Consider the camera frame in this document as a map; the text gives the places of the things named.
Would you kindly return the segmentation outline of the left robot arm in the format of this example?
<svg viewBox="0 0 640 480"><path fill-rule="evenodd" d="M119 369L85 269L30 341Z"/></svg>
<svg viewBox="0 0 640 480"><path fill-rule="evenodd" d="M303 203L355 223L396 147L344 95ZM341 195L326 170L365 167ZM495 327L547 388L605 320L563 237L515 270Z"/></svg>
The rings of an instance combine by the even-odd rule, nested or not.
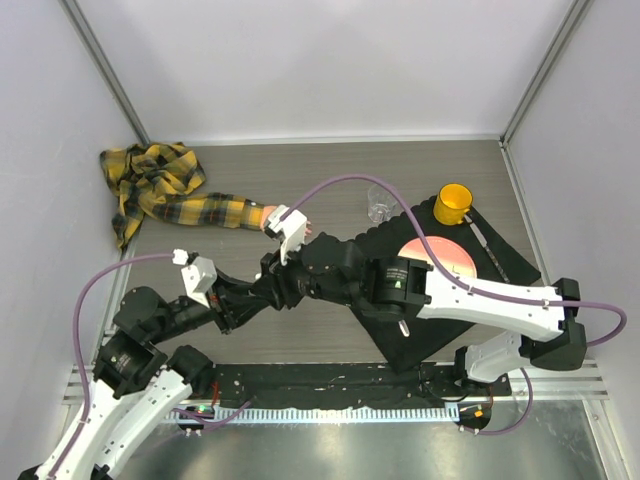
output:
<svg viewBox="0 0 640 480"><path fill-rule="evenodd" d="M114 317L117 331L100 349L86 382L84 405L53 453L23 479L115 479L156 426L183 400L210 393L213 362L186 345L173 355L158 344L215 323L228 334L268 301L245 282L224 280L203 302L165 301L149 287L129 291Z"/></svg>

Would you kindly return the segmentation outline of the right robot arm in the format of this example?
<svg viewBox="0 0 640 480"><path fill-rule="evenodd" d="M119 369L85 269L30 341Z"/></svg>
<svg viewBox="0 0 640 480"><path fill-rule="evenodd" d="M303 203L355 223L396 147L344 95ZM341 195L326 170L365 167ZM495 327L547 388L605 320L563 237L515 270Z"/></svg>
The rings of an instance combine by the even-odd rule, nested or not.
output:
<svg viewBox="0 0 640 480"><path fill-rule="evenodd" d="M456 275L401 256L371 258L353 241L322 234L291 253L261 260L251 291L276 310L312 298L350 309L396 372L416 367L471 325L500 329L456 350L451 380L465 395L512 370L574 371L586 334L560 286L526 287Z"/></svg>

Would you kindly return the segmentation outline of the mannequin hand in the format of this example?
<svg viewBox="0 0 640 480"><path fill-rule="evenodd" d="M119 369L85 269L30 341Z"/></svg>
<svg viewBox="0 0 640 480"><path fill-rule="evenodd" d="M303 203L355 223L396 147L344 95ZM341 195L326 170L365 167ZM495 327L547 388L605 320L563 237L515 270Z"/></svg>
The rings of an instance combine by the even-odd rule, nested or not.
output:
<svg viewBox="0 0 640 480"><path fill-rule="evenodd" d="M263 208L261 221L260 221L260 228L262 231L265 230L267 220L277 208L278 208L277 205L267 205ZM311 233L312 233L312 224L309 221L307 221L305 226L305 236L308 237Z"/></svg>

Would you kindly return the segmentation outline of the silver fork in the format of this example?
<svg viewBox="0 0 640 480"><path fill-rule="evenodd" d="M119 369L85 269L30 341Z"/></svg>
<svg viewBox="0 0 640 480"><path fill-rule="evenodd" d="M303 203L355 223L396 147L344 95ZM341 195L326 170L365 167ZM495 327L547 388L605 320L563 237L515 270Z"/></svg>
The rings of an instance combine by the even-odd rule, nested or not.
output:
<svg viewBox="0 0 640 480"><path fill-rule="evenodd" d="M398 325L399 325L399 328L400 328L400 331L401 331L402 335L405 338L408 338L410 336L410 330L409 330L409 327L408 327L407 323L404 320L401 320L398 323Z"/></svg>

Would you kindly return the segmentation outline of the clear plastic cup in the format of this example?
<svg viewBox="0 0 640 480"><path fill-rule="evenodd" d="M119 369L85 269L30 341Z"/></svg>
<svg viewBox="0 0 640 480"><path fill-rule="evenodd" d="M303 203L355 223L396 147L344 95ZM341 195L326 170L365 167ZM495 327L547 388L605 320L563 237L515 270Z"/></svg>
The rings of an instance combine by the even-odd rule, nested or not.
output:
<svg viewBox="0 0 640 480"><path fill-rule="evenodd" d="M385 188L373 184L367 194L368 217L374 224L390 220L396 213L398 202Z"/></svg>

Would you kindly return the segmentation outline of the black scalloped placemat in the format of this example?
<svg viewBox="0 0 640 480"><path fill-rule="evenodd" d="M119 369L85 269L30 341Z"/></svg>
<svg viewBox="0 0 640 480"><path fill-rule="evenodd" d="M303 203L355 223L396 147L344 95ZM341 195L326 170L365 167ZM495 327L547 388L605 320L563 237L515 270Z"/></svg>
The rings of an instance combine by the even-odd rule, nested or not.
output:
<svg viewBox="0 0 640 480"><path fill-rule="evenodd" d="M412 207L424 234L442 237L458 244L471 256L479 278L501 282L503 278L480 246L471 228L466 225L440 224L433 215L434 204L435 199L431 197ZM511 246L478 210L472 209L469 216L484 235L511 283L532 285L541 279L536 265ZM408 216L401 213L380 226L357 235L353 243L367 257L380 259L396 256L406 243L416 238L416 232ZM376 321L362 314L358 314L356 318L397 373L416 367L467 331L477 329L472 323L458 320L415 319L407 323L410 335L405 337L395 323Z"/></svg>

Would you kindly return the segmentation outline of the yellow plaid shirt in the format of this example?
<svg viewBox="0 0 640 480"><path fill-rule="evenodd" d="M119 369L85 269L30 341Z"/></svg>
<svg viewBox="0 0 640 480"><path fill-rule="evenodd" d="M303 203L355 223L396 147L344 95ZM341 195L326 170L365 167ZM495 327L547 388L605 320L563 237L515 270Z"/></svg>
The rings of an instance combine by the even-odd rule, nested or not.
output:
<svg viewBox="0 0 640 480"><path fill-rule="evenodd" d="M266 206L242 196L201 192L206 173L181 143L133 144L99 156L106 184L117 199L112 217L118 249L125 249L147 217L183 226L259 231Z"/></svg>

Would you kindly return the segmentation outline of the pink cream plate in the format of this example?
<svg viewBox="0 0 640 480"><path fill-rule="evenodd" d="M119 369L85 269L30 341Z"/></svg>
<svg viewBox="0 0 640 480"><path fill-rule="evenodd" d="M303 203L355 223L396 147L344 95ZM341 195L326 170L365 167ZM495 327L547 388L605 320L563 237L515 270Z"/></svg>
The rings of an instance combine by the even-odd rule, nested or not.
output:
<svg viewBox="0 0 640 480"><path fill-rule="evenodd" d="M426 236L428 245L443 266L456 275L477 277L477 269L471 255L452 240L439 236ZM414 238L407 242L398 252L398 256L421 260L434 265L427 254L421 240Z"/></svg>

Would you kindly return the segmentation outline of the yellow mug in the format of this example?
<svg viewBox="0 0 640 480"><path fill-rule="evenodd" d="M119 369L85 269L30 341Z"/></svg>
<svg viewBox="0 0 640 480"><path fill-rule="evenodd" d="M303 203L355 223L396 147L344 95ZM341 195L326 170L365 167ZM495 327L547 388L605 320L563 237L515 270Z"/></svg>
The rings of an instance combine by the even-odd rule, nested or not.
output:
<svg viewBox="0 0 640 480"><path fill-rule="evenodd" d="M472 192L464 185L450 183L438 192L433 208L435 219L445 226L460 225L473 203Z"/></svg>

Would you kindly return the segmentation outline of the silver knife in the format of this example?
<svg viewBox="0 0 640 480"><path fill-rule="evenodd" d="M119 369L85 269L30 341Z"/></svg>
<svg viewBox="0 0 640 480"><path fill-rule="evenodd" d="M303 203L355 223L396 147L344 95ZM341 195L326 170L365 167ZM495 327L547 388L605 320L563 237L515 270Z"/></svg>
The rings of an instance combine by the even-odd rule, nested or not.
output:
<svg viewBox="0 0 640 480"><path fill-rule="evenodd" d="M471 231L473 232L474 236L476 237L478 243L481 245L481 247L485 251L486 255L491 260L492 264L494 265L494 268L496 269L498 274L501 276L502 280L505 283L509 284L510 283L510 279L507 276L507 274L506 274L505 270L503 269L503 267L501 266L501 264L499 263L499 261L498 261L497 257L495 256L494 252L490 248L489 243L488 243L486 237L484 236L484 234L481 232L479 227L476 225L476 223L473 221L473 219L469 215L465 215L464 219L465 219L466 224L470 227Z"/></svg>

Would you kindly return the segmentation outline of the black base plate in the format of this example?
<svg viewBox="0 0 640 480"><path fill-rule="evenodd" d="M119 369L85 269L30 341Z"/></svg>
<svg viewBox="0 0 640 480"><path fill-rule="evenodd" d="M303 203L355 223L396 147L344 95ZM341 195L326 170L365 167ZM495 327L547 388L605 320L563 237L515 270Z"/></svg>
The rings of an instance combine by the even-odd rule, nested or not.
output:
<svg viewBox="0 0 640 480"><path fill-rule="evenodd" d="M385 363L219 364L216 381L222 407L274 410L404 409L512 394L506 375L490 386L457 383L452 366L433 362L402 373Z"/></svg>

